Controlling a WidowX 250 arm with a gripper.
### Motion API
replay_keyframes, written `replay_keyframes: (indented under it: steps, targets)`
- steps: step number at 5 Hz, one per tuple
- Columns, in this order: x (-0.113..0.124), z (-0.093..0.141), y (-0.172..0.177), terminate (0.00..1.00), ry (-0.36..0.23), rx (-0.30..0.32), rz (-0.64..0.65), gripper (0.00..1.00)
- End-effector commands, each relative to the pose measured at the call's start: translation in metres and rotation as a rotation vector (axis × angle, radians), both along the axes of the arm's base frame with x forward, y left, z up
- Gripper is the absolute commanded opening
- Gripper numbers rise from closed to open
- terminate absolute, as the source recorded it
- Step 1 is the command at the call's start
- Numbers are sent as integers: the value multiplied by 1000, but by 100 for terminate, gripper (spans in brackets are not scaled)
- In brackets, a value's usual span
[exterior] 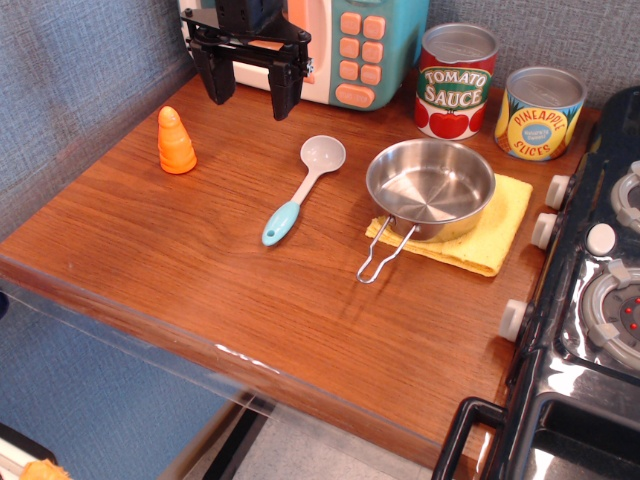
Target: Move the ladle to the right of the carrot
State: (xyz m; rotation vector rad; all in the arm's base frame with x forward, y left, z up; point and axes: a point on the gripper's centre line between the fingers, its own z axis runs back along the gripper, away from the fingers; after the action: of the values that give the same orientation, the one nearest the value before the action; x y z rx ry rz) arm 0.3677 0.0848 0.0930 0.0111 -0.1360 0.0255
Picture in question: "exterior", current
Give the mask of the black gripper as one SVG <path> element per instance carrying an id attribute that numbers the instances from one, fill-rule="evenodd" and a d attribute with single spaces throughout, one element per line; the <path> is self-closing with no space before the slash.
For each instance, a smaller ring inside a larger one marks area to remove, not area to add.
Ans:
<path id="1" fill-rule="evenodd" d="M 273 116 L 288 117 L 311 73 L 311 34 L 291 23 L 282 1 L 217 1 L 184 7 L 191 53 L 209 98 L 217 105 L 236 89 L 233 62 L 268 69 Z"/>

